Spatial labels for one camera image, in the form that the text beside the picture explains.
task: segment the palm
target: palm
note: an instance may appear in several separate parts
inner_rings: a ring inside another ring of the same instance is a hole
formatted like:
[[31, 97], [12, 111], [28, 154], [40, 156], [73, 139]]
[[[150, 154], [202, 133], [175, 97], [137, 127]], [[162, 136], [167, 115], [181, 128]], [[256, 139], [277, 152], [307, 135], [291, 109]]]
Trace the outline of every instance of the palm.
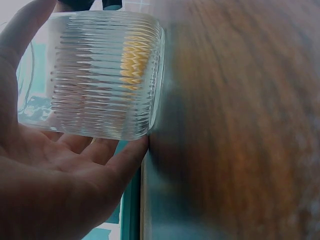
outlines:
[[18, 123], [16, 69], [54, 5], [35, 0], [0, 35], [1, 239], [84, 236], [112, 213], [148, 147], [144, 137], [113, 156], [115, 140], [91, 143]]

